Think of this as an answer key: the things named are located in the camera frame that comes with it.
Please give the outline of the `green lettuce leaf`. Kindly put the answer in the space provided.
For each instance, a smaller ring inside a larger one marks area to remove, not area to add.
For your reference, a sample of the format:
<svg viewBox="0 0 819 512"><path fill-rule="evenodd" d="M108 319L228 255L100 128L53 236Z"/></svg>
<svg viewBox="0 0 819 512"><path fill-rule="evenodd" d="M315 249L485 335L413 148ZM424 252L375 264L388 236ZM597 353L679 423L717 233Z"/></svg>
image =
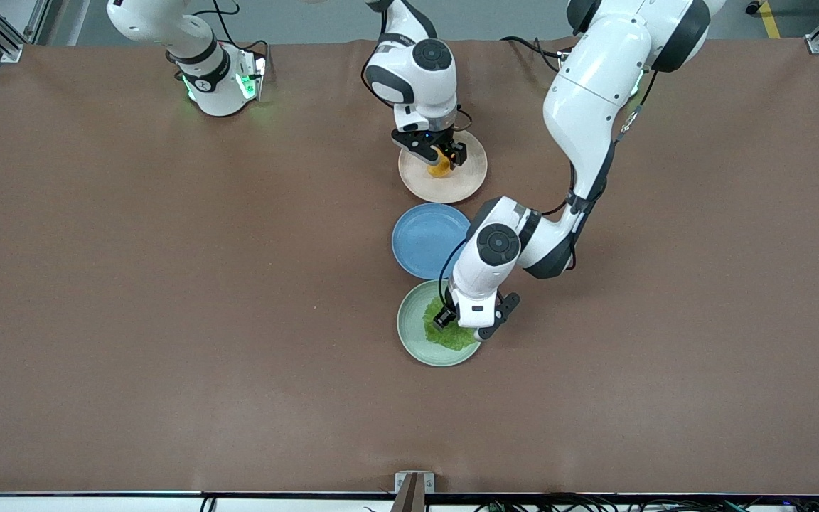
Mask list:
<svg viewBox="0 0 819 512"><path fill-rule="evenodd" d="M425 308L423 327L426 340L455 352L478 343L474 329L459 326L457 319L444 310L438 296Z"/></svg>

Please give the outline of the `beige round plate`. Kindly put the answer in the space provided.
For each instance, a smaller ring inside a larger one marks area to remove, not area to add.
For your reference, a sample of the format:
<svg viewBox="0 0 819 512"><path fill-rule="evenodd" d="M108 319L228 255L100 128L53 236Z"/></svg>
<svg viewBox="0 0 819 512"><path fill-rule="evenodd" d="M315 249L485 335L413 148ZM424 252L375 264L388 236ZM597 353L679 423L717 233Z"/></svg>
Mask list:
<svg viewBox="0 0 819 512"><path fill-rule="evenodd" d="M471 197L484 184L488 174L484 146L468 131L455 133L455 139L466 145L467 159L445 177L433 177L422 160L405 149L400 150L397 160L400 178L416 197L423 201L451 204Z"/></svg>

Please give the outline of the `blue round plate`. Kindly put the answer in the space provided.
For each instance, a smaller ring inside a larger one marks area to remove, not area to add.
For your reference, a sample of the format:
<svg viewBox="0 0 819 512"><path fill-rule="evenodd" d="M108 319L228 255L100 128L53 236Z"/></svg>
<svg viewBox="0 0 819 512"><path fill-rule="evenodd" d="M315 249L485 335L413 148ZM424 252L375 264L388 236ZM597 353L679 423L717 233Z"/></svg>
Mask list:
<svg viewBox="0 0 819 512"><path fill-rule="evenodd" d="M469 219L458 208L426 202L397 220L391 250L409 274L423 281L448 279L459 258L456 247L466 239L469 226Z"/></svg>

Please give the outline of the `pale green round plate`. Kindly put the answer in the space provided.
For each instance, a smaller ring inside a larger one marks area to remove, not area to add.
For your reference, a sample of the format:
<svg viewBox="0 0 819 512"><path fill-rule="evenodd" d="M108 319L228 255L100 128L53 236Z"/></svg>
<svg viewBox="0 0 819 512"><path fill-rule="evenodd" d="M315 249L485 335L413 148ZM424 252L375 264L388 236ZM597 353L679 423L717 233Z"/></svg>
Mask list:
<svg viewBox="0 0 819 512"><path fill-rule="evenodd" d="M455 352L426 340L423 314L436 296L439 297L437 281L419 283L407 293L397 309L397 336L406 352L420 363L439 368L457 366L477 353L482 343L478 341L474 346Z"/></svg>

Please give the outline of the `brown table cover sheet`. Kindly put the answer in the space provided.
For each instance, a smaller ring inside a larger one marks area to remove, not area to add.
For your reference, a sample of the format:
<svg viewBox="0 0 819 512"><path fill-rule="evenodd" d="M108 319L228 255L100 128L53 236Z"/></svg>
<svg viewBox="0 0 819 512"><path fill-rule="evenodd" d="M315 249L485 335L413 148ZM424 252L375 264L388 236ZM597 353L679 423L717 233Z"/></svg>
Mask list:
<svg viewBox="0 0 819 512"><path fill-rule="evenodd" d="M432 368L371 49L276 46L228 119L161 48L0 68L0 491L819 494L819 56L661 75L576 268Z"/></svg>

